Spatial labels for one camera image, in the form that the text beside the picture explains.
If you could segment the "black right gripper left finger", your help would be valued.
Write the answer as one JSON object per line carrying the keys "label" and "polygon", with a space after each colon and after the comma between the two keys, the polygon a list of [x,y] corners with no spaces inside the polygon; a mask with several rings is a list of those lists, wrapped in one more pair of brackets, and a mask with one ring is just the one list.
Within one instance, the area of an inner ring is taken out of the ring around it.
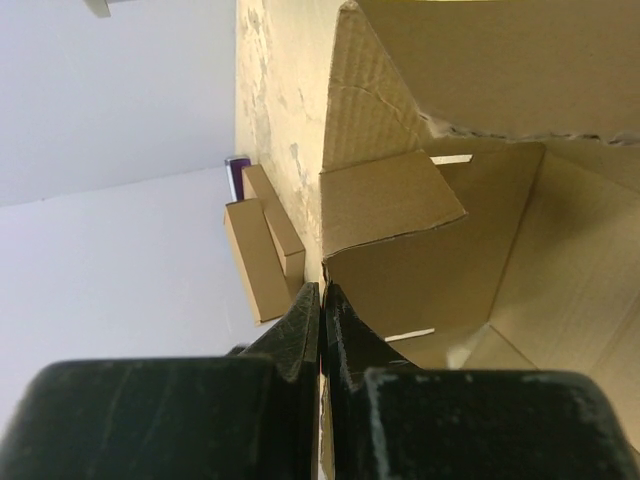
{"label": "black right gripper left finger", "polygon": [[5,479],[313,479],[320,294],[219,357],[66,361],[28,386]]}

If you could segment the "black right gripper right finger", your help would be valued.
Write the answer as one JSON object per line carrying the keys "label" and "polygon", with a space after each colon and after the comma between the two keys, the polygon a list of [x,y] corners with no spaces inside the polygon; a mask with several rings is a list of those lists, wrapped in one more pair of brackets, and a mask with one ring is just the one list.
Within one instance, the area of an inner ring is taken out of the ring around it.
{"label": "black right gripper right finger", "polygon": [[338,479],[635,479],[612,407],[567,371],[423,369],[324,294]]}

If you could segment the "brown cardboard box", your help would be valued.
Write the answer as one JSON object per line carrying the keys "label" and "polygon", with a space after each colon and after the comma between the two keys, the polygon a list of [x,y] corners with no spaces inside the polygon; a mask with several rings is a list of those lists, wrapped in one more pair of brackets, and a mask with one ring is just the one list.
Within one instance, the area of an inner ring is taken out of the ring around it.
{"label": "brown cardboard box", "polygon": [[423,369],[567,371],[639,451],[639,5],[348,1],[323,267]]}

